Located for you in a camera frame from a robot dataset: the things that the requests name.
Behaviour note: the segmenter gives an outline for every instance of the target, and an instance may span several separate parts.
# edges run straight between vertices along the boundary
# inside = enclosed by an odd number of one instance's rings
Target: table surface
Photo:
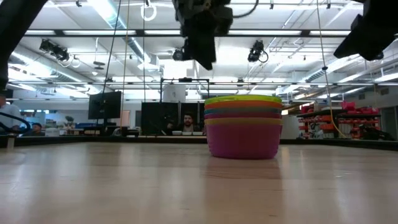
[[[281,146],[276,159],[205,144],[105,142],[0,152],[2,224],[397,223],[398,153]]]

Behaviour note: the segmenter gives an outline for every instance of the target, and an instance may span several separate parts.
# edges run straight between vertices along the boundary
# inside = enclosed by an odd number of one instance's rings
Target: yellow cable
[[[124,49],[124,71],[123,71],[123,87],[122,87],[122,108],[120,115],[120,131],[122,130],[123,122],[123,108],[124,108],[124,81],[126,80],[126,67],[127,67],[127,43],[129,42],[129,22],[130,22],[130,0],[127,7],[127,27],[126,27],[126,45]]]
[[[318,25],[319,25],[319,34],[320,34],[320,40],[321,40],[321,48],[322,48],[322,60],[323,60],[323,66],[326,68],[326,62],[325,62],[325,51],[323,50],[323,39],[322,39],[322,27],[321,27],[321,17],[319,13],[319,0],[317,0],[317,14],[318,14]],[[338,129],[335,120],[333,119],[333,110],[331,108],[331,97],[330,97],[330,89],[329,89],[329,81],[328,81],[328,73],[325,71],[325,79],[326,79],[326,92],[328,95],[329,99],[329,107],[330,107],[330,116],[331,116],[331,122],[333,123],[335,129],[341,134],[343,138],[347,138],[341,131]]]

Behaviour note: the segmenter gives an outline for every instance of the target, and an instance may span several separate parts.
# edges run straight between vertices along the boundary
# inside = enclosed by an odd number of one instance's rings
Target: shelving unit
[[[371,125],[376,129],[380,129],[379,114],[347,114],[347,110],[332,110],[333,117],[330,110],[317,111],[313,113],[301,114],[299,123],[303,125],[299,127],[304,131],[305,139],[316,139],[318,133],[322,130],[323,139],[338,139],[343,136],[334,127],[332,120],[338,125],[339,130],[348,138],[360,139],[361,134],[359,130],[360,124]]]

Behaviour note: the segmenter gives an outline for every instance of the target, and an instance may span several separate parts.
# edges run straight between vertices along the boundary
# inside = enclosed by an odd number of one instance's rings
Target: computer monitor
[[[122,92],[90,95],[88,119],[120,118]]]

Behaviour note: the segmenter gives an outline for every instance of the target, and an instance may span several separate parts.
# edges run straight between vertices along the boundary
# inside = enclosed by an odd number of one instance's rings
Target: bowl
[[[173,135],[179,136],[182,134],[182,131],[173,131]]]
[[[247,113],[224,113],[224,114],[206,114],[205,119],[215,118],[275,118],[282,119],[281,114],[275,113],[261,113],[261,112],[247,112]]]
[[[226,159],[273,159],[281,132],[278,124],[206,125],[210,152]]]
[[[247,100],[257,100],[257,101],[271,101],[275,103],[282,103],[282,99],[275,96],[262,96],[262,95],[233,95],[233,96],[219,96],[207,99],[205,105],[212,103],[224,102],[224,101],[247,101]]]
[[[261,100],[249,101],[222,101],[205,105],[205,109],[215,108],[248,108],[248,107],[265,107],[265,108],[282,108],[282,103]]]
[[[275,118],[215,118],[215,119],[205,120],[205,125],[212,125],[212,124],[282,125],[282,120]]]
[[[278,108],[214,108],[205,110],[205,114],[225,114],[225,113],[275,113],[281,114],[282,110]]]

